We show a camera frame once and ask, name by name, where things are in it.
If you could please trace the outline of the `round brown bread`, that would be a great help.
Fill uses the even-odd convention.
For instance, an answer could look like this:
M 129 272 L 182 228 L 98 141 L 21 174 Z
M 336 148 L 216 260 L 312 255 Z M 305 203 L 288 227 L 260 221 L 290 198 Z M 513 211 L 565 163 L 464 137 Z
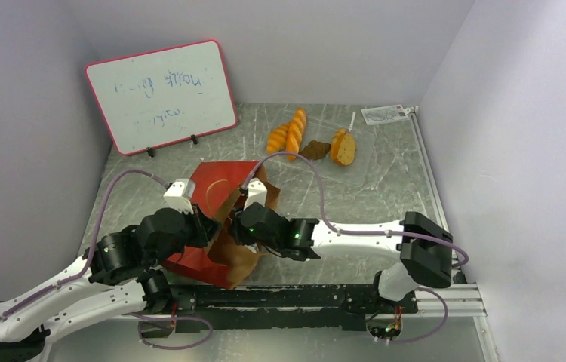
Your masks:
M 330 143 L 324 143 L 317 140 L 311 140 L 299 154 L 308 160 L 323 159 L 331 150 Z

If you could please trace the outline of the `small striped orange croissant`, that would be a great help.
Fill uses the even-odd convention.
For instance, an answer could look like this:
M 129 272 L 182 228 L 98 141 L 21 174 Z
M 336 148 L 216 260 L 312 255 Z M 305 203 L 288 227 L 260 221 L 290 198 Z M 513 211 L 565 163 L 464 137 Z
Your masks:
M 266 145 L 267 155 L 286 149 L 289 126 L 289 123 L 282 124 L 269 133 Z

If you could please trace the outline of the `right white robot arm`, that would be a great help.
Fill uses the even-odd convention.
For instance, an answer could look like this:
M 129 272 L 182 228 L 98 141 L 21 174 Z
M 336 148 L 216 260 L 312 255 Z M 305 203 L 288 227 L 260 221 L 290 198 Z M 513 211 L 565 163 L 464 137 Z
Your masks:
M 394 264 L 380 271 L 370 293 L 372 306 L 388 312 L 418 287 L 452 284 L 452 236 L 418 212 L 380 224 L 338 224 L 312 218 L 287 219 L 253 203 L 237 212 L 229 233 L 238 245 L 298 262 L 329 256 L 385 256 Z

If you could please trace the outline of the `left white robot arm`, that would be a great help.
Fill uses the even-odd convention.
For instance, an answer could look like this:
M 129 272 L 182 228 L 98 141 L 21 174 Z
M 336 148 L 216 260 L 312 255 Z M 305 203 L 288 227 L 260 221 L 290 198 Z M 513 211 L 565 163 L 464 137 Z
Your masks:
M 162 208 L 103 236 L 49 281 L 0 302 L 0 361 L 28 361 L 46 344 L 122 314 L 160 314 L 175 295 L 159 265 L 187 247 L 203 249 L 220 223 L 193 207 Z

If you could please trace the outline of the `red paper bag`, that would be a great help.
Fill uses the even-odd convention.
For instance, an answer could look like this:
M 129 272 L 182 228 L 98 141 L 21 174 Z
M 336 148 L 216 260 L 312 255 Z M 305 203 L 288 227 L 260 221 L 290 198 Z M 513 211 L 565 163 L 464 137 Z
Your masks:
M 265 254 L 238 245 L 229 233 L 234 212 L 246 201 L 239 191 L 256 161 L 203 161 L 189 178 L 195 187 L 191 201 L 220 222 L 221 229 L 206 247 L 186 247 L 161 263 L 176 275 L 232 289 L 257 266 Z

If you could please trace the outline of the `round sliced bread piece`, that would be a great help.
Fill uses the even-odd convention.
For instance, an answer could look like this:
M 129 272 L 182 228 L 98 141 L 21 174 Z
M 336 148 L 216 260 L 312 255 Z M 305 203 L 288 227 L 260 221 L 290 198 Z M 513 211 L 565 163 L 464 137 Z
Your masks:
M 346 133 L 339 139 L 337 163 L 342 167 L 349 166 L 355 160 L 356 142 L 352 134 Z

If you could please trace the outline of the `long orange baguette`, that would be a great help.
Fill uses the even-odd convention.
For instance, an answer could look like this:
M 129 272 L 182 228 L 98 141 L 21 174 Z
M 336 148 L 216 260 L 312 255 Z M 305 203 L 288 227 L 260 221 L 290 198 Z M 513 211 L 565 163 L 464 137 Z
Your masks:
M 288 134 L 285 143 L 286 152 L 299 153 L 306 126 L 306 110 L 298 108 L 292 119 L 288 122 Z

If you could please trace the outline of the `yellow bread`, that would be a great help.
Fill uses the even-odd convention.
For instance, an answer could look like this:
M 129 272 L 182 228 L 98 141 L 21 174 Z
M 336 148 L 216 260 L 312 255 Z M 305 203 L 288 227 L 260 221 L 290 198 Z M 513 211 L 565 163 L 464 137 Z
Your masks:
M 331 160 L 334 161 L 334 162 L 337 162 L 337 153 L 338 153 L 338 148 L 339 148 L 339 145 L 340 145 L 339 139 L 341 138 L 342 135 L 344 135 L 346 133 L 347 133 L 346 128 L 342 127 L 342 128 L 339 128 L 332 137 L 330 157 L 331 157 Z

